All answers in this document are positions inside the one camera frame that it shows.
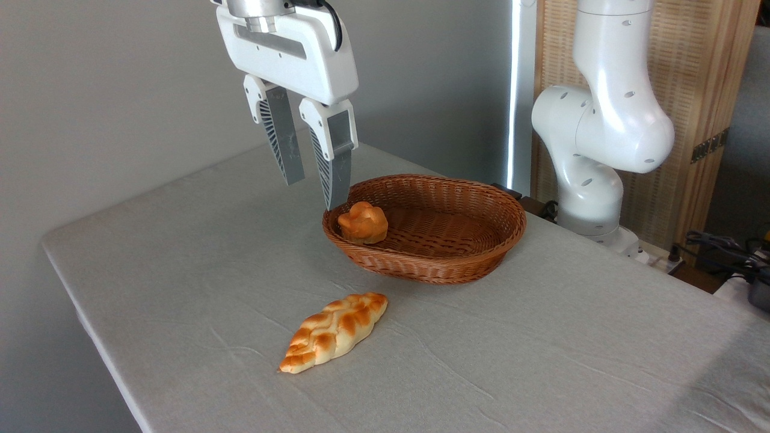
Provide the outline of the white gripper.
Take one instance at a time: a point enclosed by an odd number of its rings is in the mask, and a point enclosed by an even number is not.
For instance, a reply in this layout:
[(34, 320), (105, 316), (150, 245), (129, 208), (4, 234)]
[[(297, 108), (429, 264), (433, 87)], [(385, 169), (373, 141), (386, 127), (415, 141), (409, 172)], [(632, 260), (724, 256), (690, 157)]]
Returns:
[(359, 140), (354, 107), (345, 99), (359, 80), (339, 16), (327, 3), (217, 3), (215, 16), (229, 58), (247, 73), (248, 108), (286, 184), (304, 179), (291, 90), (306, 97), (299, 110), (310, 128), (325, 208), (346, 203)]

